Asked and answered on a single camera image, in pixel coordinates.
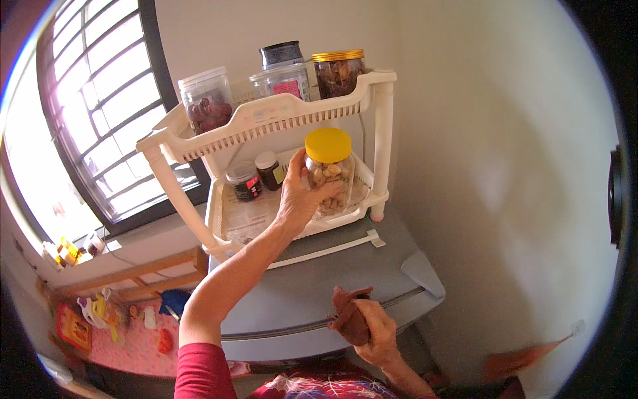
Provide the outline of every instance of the window sill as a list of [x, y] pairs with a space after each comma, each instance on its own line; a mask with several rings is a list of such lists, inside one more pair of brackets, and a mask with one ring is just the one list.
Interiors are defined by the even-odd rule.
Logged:
[[[179, 214], [173, 213], [108, 240], [110, 253], [105, 250], [101, 255], [86, 262], [57, 270], [50, 260], [44, 258], [42, 241], [27, 223], [11, 191], [8, 190], [3, 172], [0, 173], [0, 188], [3, 205], [6, 205], [6, 208], [3, 208], [9, 211], [3, 214], [12, 216], [14, 223], [8, 225], [11, 225], [11, 230], [17, 230], [9, 234], [25, 248], [24, 255], [28, 258], [26, 260], [38, 266], [36, 273], [46, 280], [51, 288], [122, 271], [131, 268], [131, 264], [144, 264], [201, 245]], [[195, 209], [204, 218], [206, 203], [195, 206]]]

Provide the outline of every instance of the clear plastic jar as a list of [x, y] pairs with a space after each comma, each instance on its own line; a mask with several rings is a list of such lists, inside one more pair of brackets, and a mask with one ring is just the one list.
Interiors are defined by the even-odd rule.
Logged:
[[228, 123], [233, 107], [225, 66], [178, 80], [177, 85], [196, 135]]
[[262, 182], [253, 162], [243, 161], [229, 166], [226, 169], [226, 180], [233, 186], [237, 199], [242, 202], [250, 202], [262, 193]]
[[320, 188], [331, 181], [341, 182], [341, 191], [319, 204], [319, 215], [338, 215], [346, 209], [355, 176], [355, 160], [351, 152], [350, 136], [341, 129], [320, 128], [306, 136], [306, 168], [310, 188]]
[[322, 100], [347, 96], [357, 87], [357, 76], [366, 72], [363, 50], [313, 54]]
[[259, 98], [290, 93], [301, 100], [310, 101], [308, 70], [305, 64], [293, 64], [269, 69], [248, 78]]

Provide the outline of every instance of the red sleeve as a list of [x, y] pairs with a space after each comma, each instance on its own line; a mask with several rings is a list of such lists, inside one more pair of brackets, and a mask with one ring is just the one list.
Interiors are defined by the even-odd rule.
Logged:
[[188, 343], [179, 349], [174, 398], [237, 399], [220, 347], [212, 343]]

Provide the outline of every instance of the black lid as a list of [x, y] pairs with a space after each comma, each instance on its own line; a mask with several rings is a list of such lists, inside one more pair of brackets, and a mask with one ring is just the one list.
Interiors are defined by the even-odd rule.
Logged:
[[263, 66], [304, 57], [299, 48], [299, 40], [273, 44], [259, 49], [259, 53], [262, 55]]

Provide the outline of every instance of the newspaper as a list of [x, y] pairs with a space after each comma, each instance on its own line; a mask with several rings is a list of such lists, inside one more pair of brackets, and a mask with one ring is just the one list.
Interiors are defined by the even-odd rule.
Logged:
[[[352, 213], [361, 201], [367, 198], [370, 187], [361, 180], [355, 179], [352, 185], [352, 195], [343, 213], [339, 215], [320, 216], [315, 214], [313, 220], [331, 220], [348, 213]], [[240, 245], [246, 245], [261, 234], [275, 219], [281, 200], [281, 189], [275, 192], [262, 188], [262, 193], [251, 202], [241, 202], [235, 197], [231, 186], [225, 185], [221, 192], [221, 238], [231, 240]], [[300, 237], [307, 236], [304, 231]]]

